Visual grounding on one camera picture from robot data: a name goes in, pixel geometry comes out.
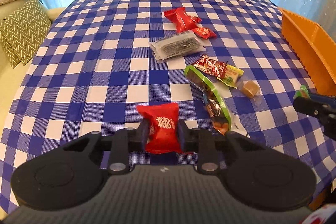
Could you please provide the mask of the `green white nut packet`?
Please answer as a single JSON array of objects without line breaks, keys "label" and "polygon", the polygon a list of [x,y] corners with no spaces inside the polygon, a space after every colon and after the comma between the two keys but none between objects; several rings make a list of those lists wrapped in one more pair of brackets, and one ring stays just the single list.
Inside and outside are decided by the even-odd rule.
[{"label": "green white nut packet", "polygon": [[218,133],[225,135],[232,131],[250,138],[247,130],[238,117],[229,110],[224,98],[209,78],[192,65],[185,68],[184,75],[202,92],[205,109],[210,116],[213,128]]}]

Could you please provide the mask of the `red snack packet white text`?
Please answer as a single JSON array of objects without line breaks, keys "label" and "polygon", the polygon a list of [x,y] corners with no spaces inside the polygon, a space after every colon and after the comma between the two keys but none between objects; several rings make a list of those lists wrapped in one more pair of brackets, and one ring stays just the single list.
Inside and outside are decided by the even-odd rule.
[{"label": "red snack packet white text", "polygon": [[145,151],[152,154],[170,152],[184,153],[179,144],[177,135],[177,123],[179,118],[179,106],[171,102],[161,105],[138,105],[137,111],[143,118],[150,122],[150,133]]}]

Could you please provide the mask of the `brown caramel candy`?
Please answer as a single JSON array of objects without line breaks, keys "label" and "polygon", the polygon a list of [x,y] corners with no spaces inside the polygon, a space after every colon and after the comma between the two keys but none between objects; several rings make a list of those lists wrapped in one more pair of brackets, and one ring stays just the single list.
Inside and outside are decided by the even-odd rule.
[{"label": "brown caramel candy", "polygon": [[241,76],[238,79],[236,86],[237,89],[249,98],[254,105],[259,106],[261,104],[261,90],[256,82],[246,76]]}]

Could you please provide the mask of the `yellow green candy packet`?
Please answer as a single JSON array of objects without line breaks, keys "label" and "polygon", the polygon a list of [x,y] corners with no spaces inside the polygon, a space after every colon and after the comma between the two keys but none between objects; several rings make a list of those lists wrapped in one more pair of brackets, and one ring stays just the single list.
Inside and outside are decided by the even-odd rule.
[{"label": "yellow green candy packet", "polygon": [[226,65],[224,76],[218,77],[217,79],[231,88],[237,88],[236,84],[240,77],[244,74],[244,71],[240,68],[237,68],[233,65]]}]

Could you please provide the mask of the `red brown candy bar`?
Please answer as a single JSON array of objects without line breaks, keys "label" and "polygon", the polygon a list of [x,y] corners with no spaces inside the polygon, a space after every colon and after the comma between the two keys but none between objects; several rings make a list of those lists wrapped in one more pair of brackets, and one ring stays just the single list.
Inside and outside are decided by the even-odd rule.
[{"label": "red brown candy bar", "polygon": [[227,63],[209,58],[208,55],[202,55],[196,62],[193,63],[196,69],[199,69],[205,74],[223,79],[226,74]]}]

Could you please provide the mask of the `clear black seaweed packet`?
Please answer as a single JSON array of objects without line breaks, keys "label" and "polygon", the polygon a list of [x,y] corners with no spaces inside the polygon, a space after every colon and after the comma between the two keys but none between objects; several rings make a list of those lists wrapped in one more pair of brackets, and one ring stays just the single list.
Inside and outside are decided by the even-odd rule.
[{"label": "clear black seaweed packet", "polygon": [[206,50],[204,42],[192,31],[149,42],[149,48],[159,64]]}]

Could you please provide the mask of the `small red candy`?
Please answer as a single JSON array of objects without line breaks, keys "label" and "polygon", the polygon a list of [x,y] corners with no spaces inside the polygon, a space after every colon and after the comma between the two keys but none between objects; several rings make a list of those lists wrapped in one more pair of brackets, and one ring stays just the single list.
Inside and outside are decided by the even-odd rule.
[{"label": "small red candy", "polygon": [[198,36],[202,39],[210,39],[210,38],[216,38],[217,37],[216,33],[214,33],[209,28],[205,28],[205,27],[194,28],[194,29],[192,29],[192,32],[194,34],[196,34],[196,36]]},{"label": "small red candy", "polygon": [[190,19],[195,23],[198,24],[200,23],[202,20],[201,18],[197,17],[197,16],[190,16]]}]

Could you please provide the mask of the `large red snack packet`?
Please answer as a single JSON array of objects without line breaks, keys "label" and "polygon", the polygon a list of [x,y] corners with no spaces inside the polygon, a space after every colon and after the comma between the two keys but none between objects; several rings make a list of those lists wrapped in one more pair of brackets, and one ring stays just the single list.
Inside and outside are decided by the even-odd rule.
[{"label": "large red snack packet", "polygon": [[163,15],[175,25],[178,34],[198,27],[190,19],[192,15],[187,14],[184,7],[164,11]]}]

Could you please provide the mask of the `green candy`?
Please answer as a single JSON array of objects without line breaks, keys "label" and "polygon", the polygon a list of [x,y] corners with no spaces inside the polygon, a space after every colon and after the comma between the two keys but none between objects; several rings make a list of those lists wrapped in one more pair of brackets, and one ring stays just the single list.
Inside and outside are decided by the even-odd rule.
[{"label": "green candy", "polygon": [[300,86],[299,90],[295,92],[293,99],[295,100],[299,97],[310,99],[309,89],[305,85]]}]

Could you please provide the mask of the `orange plastic tray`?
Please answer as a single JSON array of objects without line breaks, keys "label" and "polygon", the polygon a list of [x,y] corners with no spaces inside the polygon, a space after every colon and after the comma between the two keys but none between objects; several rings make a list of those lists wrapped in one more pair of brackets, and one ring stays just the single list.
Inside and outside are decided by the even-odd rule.
[{"label": "orange plastic tray", "polygon": [[281,8],[285,40],[307,71],[317,92],[335,95],[335,41],[316,22]]}]

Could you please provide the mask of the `blue white checkered tablecloth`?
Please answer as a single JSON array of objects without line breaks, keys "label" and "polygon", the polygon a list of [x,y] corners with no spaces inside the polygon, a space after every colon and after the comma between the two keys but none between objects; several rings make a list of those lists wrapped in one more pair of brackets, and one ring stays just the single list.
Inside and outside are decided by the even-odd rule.
[{"label": "blue white checkered tablecloth", "polygon": [[257,101],[221,83],[229,110],[251,138],[309,165],[321,192],[335,178],[335,142],[318,121],[296,112],[293,96],[309,76],[281,34],[282,14],[268,0],[74,0],[55,20],[15,94],[1,138],[1,208],[25,161],[91,131],[137,127],[138,105],[175,102],[189,127],[212,129],[201,92],[184,76],[199,55],[157,63],[149,43],[175,34],[166,10],[184,7],[216,33],[209,57],[244,71]]}]

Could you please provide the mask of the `light yellow sofa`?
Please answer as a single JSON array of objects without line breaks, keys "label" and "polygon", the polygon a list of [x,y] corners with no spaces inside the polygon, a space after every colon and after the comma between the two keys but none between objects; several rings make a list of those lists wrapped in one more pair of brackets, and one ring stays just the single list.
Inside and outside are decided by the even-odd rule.
[{"label": "light yellow sofa", "polygon": [[[17,8],[23,5],[27,0],[17,0],[11,3],[1,5],[1,19],[4,19]],[[65,9],[65,7],[47,9],[45,12],[51,22],[53,22]],[[14,69],[11,67],[8,58],[1,46],[1,134],[5,125],[7,114],[9,113],[15,93],[21,86],[26,72],[31,64],[31,60],[26,64],[18,64]]]}]

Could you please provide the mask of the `green chevron pillow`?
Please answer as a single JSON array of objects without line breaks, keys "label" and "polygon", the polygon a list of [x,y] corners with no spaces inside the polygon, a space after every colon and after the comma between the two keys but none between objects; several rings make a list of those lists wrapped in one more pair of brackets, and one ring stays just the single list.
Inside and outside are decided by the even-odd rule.
[{"label": "green chevron pillow", "polygon": [[39,0],[27,0],[1,20],[1,47],[12,68],[26,65],[47,37],[51,21]]}]

